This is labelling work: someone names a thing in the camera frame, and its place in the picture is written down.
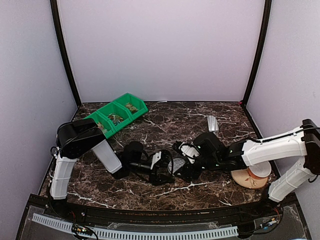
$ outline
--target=black cable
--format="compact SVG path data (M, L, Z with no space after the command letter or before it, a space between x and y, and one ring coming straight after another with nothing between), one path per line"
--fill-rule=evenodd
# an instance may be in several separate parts
M274 231L281 223L282 219L284 218L284 206L283 206L283 202L281 203L281 209L282 209L282 216L279 217L279 222L269 231L265 231L265 232L255 232L257 230L263 229L261 226L258 226L257 228L255 228L254 230L251 231L245 231L245 232L239 232L240 235L248 235L248 234L252 234L252 235L263 235L263 234L269 234L272 231Z
M269 139L265 139L265 140L253 139L253 138L251 138L251 137L248 137L247 140L251 140L251 141L253 141L253 142L255 142L255 143L263 144L263 143L271 142L271 141L277 140L277 139L286 138L286 137L289 137L289 136L291 136L291 135L298 134L298 133L301 133L301 132L304 132L304 131L307 131L307 130L313 130L313 129L318 129L318 130L320 130L320 127L304 128L304 129L300 129L300 130L295 131L295 132L287 133L287 134L285 134L285 135L281 135L281 136L277 136L277 137L273 137L273 138L269 138Z
M319 176L319 175L316 175L315 178L312 179L312 180L310 180L310 178L309 178L309 179L308 179L308 182L312 184L315 180L317 180L318 176Z
M56 212L56 210L54 209L54 207L53 207L52 204L51 204L50 187L51 187L51 183L49 183L48 186L47 186L46 195L47 195L47 197L48 197L48 203L49 203L48 206L51 208L51 210L54 212L54 214L56 214L59 218L65 220L65 221L67 221L67 222L70 222L70 223L72 223L72 224L77 224L77 225L79 225L80 227L82 227L82 228L84 228L84 229L87 229L87 231L88 231L89 233L92 233L92 234L95 236L96 240L99 240L98 235L97 235L97 234L95 233L95 231L93 231L91 228L89 228L89 227L87 227L87 226L83 226L83 225L77 223L76 220L70 221L69 219L66 219L66 218L60 216L60 215Z
M282 209L282 216L280 217L280 220L279 222L270 230L270 231L266 231L266 232L254 232L253 235L262 235L262 234L269 234L271 233L272 231L274 231L281 223L282 219L284 218L284 203L281 202L281 209Z

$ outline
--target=green bin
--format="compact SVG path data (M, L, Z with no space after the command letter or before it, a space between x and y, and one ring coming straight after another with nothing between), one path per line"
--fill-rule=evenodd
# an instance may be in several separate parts
M85 117L85 119L93 119L96 124L100 123L107 130L107 132L104 134L107 139L117 132L112 121L99 114L97 111Z
M116 114L123 118L123 121L117 125L114 125L113 122L110 120L116 132L120 131L133 121L129 109L127 109L124 106L121 106L120 104L116 104L113 101L98 109L97 112L107 119L109 119L110 114Z
M132 120L136 120L138 117L142 116L143 114L148 112L148 108L144 101L141 99L137 98L136 96L133 96L130 93L126 93L120 97L118 97L114 102L122 105L123 107L126 107L127 104L133 105L135 108L137 108L136 112L130 112L132 115Z

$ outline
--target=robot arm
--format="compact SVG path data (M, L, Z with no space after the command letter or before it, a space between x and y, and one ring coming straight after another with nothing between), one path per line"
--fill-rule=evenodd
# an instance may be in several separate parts
M94 152L111 174L116 174L122 168L106 137L91 118L61 125L57 131L56 145L55 170L50 187L50 195L54 200L67 197L75 163L89 150Z
M241 140L229 147L211 132L199 135L188 148L185 146L176 142L173 149L189 158L177 176L186 181L198 178L199 171L204 169L233 171L266 161L300 157L269 187L268 197L274 202L282 201L309 178L320 174L320 131L310 119L303 120L302 126L292 131L258 140Z

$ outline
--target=dark marble surface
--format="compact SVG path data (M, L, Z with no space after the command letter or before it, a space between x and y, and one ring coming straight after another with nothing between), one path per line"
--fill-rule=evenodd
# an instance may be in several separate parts
M74 120L80 120L106 103L83 104ZM242 108L235 102L147 102L149 112L116 133L108 141L121 151L131 141L144 144L148 154L169 150L175 141L192 142L208 131L207 116L219 123L218 137L225 145L256 137ZM276 179L274 173L269 183ZM41 196L46 195L48 178ZM68 201L88 206L122 210L171 211L198 210L251 203L261 198L263 189L247 189L232 179L229 172L204 171L192 183L176 178L175 183L152 186L134 174L116 180L90 151L75 164L68 186Z

